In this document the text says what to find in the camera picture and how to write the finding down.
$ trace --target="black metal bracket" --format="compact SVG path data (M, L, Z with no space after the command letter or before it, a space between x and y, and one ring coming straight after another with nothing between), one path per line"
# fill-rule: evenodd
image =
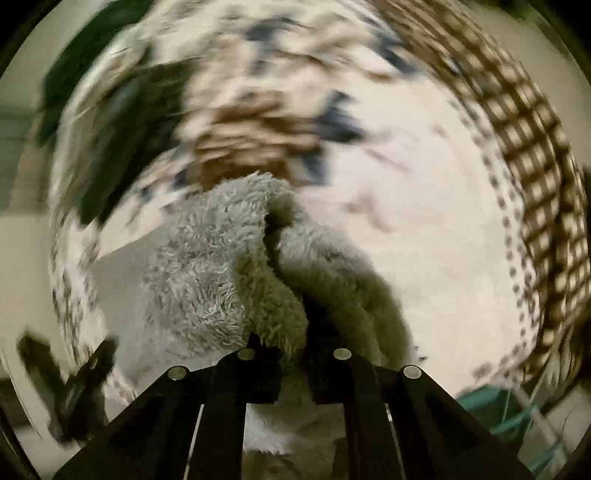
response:
M533 479L419 367L374 367L324 333L305 362L314 401L344 406L351 480ZM54 478L238 480L246 404L275 402L280 384L279 353L256 336L215 367L172 367Z
M101 385L113 368L117 349L114 339L105 339L65 383L46 341L26 332L17 349L50 414L49 431L58 442L87 441L107 425Z

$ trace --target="floor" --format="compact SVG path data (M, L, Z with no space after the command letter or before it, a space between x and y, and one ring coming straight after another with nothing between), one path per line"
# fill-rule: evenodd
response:
M0 78L0 106L34 110L45 72L68 40L105 2L63 0L33 31ZM473 15L522 61L557 109L575 157L591 166L591 86L576 63L561 54L535 25L478 6L473 7ZM33 426L19 432L21 441L42 476L50 478L76 448L62 449L49 435L47 413L15 350L15 341L26 328L50 340L59 338L47 278L46 223L44 215L0 215L0 358ZM67 365L64 351L54 354ZM576 389L557 412L551 416L551 423L564 432L567 447L573 448L591 421L586 391Z

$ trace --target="patterned fabric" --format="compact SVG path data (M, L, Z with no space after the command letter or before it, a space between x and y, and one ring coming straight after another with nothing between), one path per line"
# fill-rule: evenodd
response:
M530 279L528 286L539 292L542 308L537 347L516 373L522 380L531 378L551 351L559 349L567 356L557 361L560 379L572 379L583 345L571 346L570 338L587 319L582 313L591 285L587 199L555 110L521 64L457 4L376 0L376 5L410 51L463 102L475 100L487 113L505 161L521 186L527 251L520 253L534 262L537 281ZM530 291L524 291L519 301L527 302Z

